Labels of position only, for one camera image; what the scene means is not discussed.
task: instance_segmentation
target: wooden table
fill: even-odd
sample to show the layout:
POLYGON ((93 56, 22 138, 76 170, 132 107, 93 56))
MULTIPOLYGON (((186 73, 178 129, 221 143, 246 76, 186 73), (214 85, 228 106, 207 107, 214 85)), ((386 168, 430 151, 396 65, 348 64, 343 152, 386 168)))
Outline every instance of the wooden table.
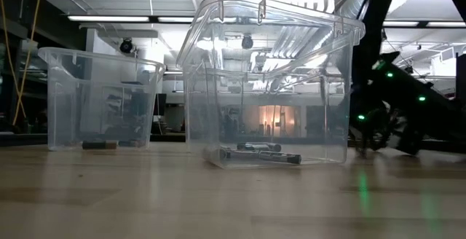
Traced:
POLYGON ((226 171, 186 152, 0 149, 0 238, 466 238, 466 161, 226 171))

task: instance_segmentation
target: black machine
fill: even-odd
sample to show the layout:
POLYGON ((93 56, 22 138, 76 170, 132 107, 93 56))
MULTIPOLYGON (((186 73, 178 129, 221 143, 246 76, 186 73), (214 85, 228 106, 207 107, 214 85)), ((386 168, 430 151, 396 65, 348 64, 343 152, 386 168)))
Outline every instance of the black machine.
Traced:
MULTIPOLYGON (((466 20, 466 0, 452 0, 466 20)), ((358 151, 374 151, 387 145, 415 155, 425 136, 442 141, 466 140, 466 100, 449 100, 392 62, 399 52, 380 55, 383 23, 392 0, 364 0, 358 18, 366 35, 354 48, 349 119, 350 138, 358 151)))

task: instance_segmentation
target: yellow cable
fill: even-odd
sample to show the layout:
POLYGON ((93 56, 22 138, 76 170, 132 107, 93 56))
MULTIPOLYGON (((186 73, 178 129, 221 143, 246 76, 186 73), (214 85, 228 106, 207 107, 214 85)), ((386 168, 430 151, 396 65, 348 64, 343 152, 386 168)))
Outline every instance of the yellow cable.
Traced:
MULTIPOLYGON (((36 12, 34 13, 34 21, 32 23, 31 42, 34 41, 34 33, 36 32, 36 21, 37 21, 37 15, 39 13, 40 3, 41 3, 41 0, 37 0, 36 12)), ((19 96, 17 97, 16 112, 15 112, 15 118, 13 119, 13 125, 16 125, 17 113, 18 113, 18 110, 20 109, 21 98, 23 97, 24 81, 26 80, 26 75, 28 73, 29 61, 31 60, 31 51, 32 51, 32 43, 31 45, 29 45, 28 57, 26 58, 26 63, 25 63, 24 72, 23 72, 23 81, 21 82, 21 91, 20 91, 19 96)))
MULTIPOLYGON (((8 30, 7 30, 7 15, 5 14, 5 6, 4 6, 3 0, 0 0, 0 4, 1 4, 1 15, 3 17, 3 30, 5 32, 5 45, 7 46, 9 68, 12 71, 13 82, 15 83, 16 95, 19 96, 20 89, 17 87, 15 68, 13 68, 12 56, 11 56, 11 52, 9 51, 8 30)), ((20 105, 21 105, 21 110, 23 111, 23 116, 26 117, 26 112, 24 111, 23 102, 20 102, 20 105)))

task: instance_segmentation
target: clear plastic bin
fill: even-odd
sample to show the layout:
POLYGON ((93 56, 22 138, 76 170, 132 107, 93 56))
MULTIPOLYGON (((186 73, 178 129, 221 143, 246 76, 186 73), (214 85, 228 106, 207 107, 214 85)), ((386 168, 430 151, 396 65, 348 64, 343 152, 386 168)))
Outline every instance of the clear plastic bin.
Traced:
POLYGON ((39 57, 49 65, 50 150, 148 147, 162 64, 58 48, 39 57))
POLYGON ((186 37, 189 149, 222 168, 346 160, 356 20, 271 0, 204 0, 186 37))

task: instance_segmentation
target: desk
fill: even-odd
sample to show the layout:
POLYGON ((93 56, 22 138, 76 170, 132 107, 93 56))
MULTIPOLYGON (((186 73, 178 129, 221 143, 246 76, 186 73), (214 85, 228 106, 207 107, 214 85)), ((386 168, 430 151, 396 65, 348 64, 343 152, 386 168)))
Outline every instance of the desk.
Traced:
POLYGON ((0 148, 0 238, 465 238, 466 160, 394 150, 344 165, 226 171, 147 152, 0 148))

